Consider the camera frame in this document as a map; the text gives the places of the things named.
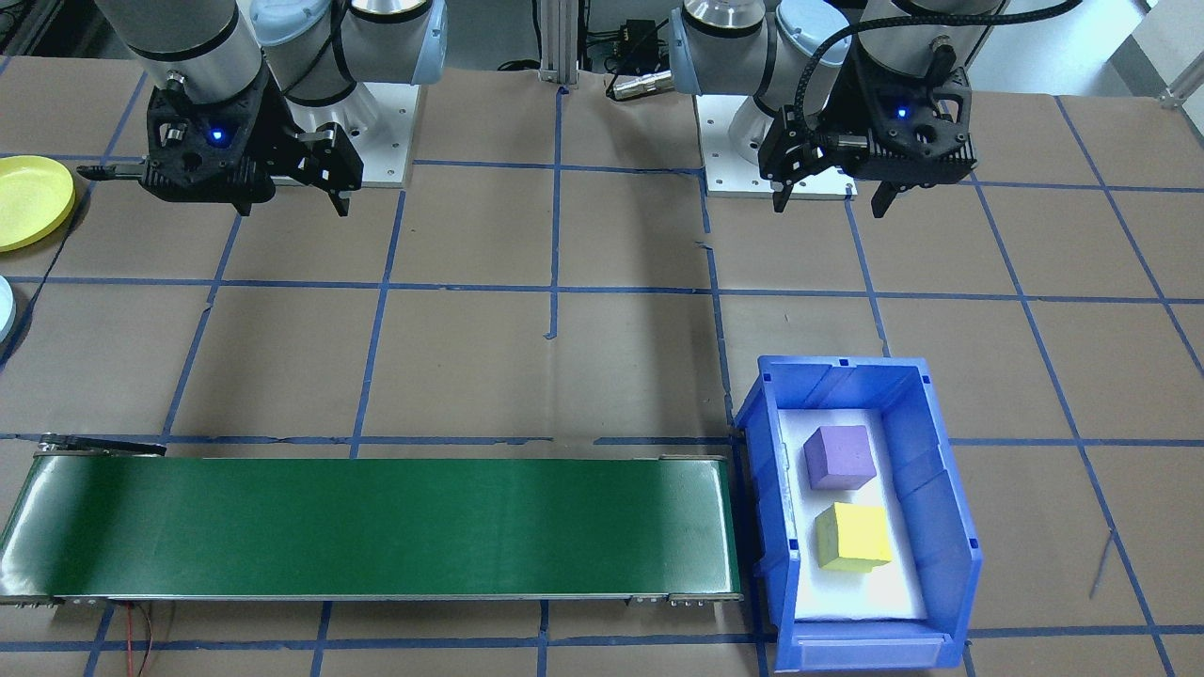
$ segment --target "conveyor belt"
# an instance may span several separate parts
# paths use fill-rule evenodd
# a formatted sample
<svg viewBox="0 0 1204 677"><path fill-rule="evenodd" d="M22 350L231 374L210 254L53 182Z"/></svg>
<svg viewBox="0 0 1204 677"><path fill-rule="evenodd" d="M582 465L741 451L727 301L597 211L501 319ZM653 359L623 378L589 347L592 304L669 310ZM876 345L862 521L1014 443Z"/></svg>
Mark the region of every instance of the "conveyor belt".
<svg viewBox="0 0 1204 677"><path fill-rule="evenodd" d="M726 465L46 455L0 601L738 599Z"/></svg>

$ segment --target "red wire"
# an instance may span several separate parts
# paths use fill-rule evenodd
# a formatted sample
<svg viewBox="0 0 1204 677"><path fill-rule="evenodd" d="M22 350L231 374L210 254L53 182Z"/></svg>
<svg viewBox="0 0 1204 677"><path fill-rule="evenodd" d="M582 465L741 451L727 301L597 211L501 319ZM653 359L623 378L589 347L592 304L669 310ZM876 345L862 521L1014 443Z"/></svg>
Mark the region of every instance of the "red wire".
<svg viewBox="0 0 1204 677"><path fill-rule="evenodd" d="M125 602L125 675L134 677L134 617L130 616L132 604Z"/></svg>

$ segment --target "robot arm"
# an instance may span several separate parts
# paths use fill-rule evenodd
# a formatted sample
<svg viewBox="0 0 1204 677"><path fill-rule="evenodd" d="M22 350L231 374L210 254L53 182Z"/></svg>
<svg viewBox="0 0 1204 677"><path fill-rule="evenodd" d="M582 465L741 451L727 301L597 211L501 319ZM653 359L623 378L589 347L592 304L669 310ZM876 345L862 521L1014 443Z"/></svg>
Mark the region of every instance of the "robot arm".
<svg viewBox="0 0 1204 677"><path fill-rule="evenodd" d="M957 183L976 165L964 65L987 27L1080 2L1001 14L1003 0L869 0L849 25L822 0L769 12L761 0L686 0L672 19L673 81L689 94L750 95L767 116L756 159L774 211L793 186L839 166L881 182L881 217L899 193Z"/></svg>
<svg viewBox="0 0 1204 677"><path fill-rule="evenodd" d="M326 192L346 216L364 172L348 133L371 122L343 113L365 108L347 105L367 96L359 80L433 82L443 67L443 0L256 0L267 57L234 0L96 4L154 92L144 160L79 173L243 216L275 195L273 176Z"/></svg>

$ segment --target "white plate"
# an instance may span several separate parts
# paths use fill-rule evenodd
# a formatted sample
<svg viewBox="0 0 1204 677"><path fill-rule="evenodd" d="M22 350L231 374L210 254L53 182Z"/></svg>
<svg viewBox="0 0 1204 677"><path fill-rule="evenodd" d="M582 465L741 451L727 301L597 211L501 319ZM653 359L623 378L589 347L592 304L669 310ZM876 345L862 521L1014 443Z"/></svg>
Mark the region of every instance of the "white plate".
<svg viewBox="0 0 1204 677"><path fill-rule="evenodd" d="M12 300L12 287L8 287L7 279L0 277L0 341L8 337L14 319L17 319L17 302Z"/></svg>

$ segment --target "blue storage bin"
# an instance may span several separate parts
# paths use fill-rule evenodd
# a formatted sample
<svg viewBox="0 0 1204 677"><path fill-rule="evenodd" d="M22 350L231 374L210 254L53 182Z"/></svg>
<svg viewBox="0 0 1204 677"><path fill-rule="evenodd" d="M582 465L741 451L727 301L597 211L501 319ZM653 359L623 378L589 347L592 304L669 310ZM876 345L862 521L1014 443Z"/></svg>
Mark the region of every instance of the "blue storage bin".
<svg viewBox="0 0 1204 677"><path fill-rule="evenodd" d="M777 671L954 667L962 658L982 555L922 359L771 355L757 360L736 425L745 432L756 487ZM910 535L927 618L796 620L803 558L779 428L786 410L878 410L893 489Z"/></svg>

